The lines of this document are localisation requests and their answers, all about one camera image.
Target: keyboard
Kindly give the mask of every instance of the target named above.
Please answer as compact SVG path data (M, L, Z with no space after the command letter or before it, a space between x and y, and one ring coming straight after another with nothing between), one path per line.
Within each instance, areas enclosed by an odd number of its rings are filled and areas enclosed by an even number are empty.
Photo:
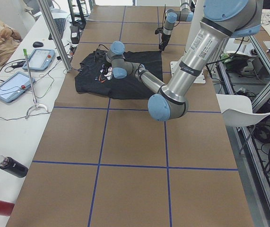
M58 32L60 34L60 38L62 39L63 37L63 32L64 32L64 28L65 28L65 23L66 23L66 19L65 18L55 18L54 19L55 25L57 26ZM49 40L52 40L52 35L50 33L49 35Z

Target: small robot arm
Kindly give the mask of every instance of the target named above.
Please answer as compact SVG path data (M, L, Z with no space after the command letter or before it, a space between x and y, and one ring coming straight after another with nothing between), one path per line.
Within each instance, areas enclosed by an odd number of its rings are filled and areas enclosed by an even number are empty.
M162 34L161 43L159 44L159 50L164 51L164 49L168 45L176 21L192 21L193 12L191 11L191 3L192 0L180 0L180 11L168 9L165 12L165 25L157 28L155 31L156 35L159 33Z
M157 121L179 118L188 110L187 91L225 38L244 37L259 32L263 0L205 0L201 29L168 84L140 63L126 62L124 44L116 41L106 54L113 76L135 76L155 94L148 101L148 111Z

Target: table surface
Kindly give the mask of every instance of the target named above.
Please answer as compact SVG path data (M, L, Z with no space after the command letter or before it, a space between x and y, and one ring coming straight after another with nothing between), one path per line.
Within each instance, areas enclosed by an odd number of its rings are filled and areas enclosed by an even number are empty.
M66 18L67 14L54 13L53 17ZM48 40L48 36L49 30L45 24L43 16L41 16L26 35L23 42L14 52L9 61L24 59L23 48L26 48L28 54L30 54L34 49L32 43L35 41L43 42L44 47L42 48L54 49L56 56L58 56L58 51L55 49L55 43L53 40ZM68 41L70 41L70 29L67 23L62 42L64 45L66 45L69 43ZM54 58L46 71L31 73L32 77L34 77L37 81L34 83L34 87L38 97L43 96L52 83L52 78L49 76L41 78L42 75L54 67L56 63L57 59ZM22 71L27 74L27 72L21 68L15 69L10 73L6 73L4 70L2 70L0 72L0 79L6 80L18 71ZM38 99L39 103L47 105L50 112L53 109L54 101L64 81L65 72L66 71L63 63L59 62L58 65L50 72L50 75L54 78L52 88L43 98ZM6 119L23 117L26 115L27 110L33 106L33 104L33 97L30 91L26 91L25 94L10 104L5 104L0 101L0 117ZM35 110L31 112L31 114L39 114L44 112L45 111L41 109ZM0 119L0 155L10 156L29 167L49 117L49 114L45 114L32 116L27 120L25 118L10 121ZM17 178L5 171L0 170L0 200L15 203L23 182L24 178ZM0 216L0 227L5 226L8 219L8 217Z
M163 10L94 7L72 66L115 40L126 51L157 51ZM189 28L180 23L162 52L166 83ZM66 75L39 146L32 147L37 151L8 227L253 226L210 79L190 88L184 117L157 122L147 100L78 94L76 74ZM18 135L30 134L30 127L19 129ZM18 147L32 139L19 139ZM17 155L16 144L10 145Z

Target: computer mouse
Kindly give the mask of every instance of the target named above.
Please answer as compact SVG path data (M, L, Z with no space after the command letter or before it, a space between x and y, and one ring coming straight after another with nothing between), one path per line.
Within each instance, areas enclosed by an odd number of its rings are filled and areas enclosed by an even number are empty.
M33 42L33 47L42 47L44 44L42 42Z

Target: blue tablet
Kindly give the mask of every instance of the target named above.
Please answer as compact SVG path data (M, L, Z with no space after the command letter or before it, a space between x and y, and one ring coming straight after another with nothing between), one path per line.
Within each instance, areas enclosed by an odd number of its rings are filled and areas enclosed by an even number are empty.
M23 94L30 86L29 76L23 72L17 72L0 85L0 100L10 103Z
M54 50L34 49L29 56L30 70L44 71L46 70L55 56ZM27 70L26 63L22 66L23 70Z

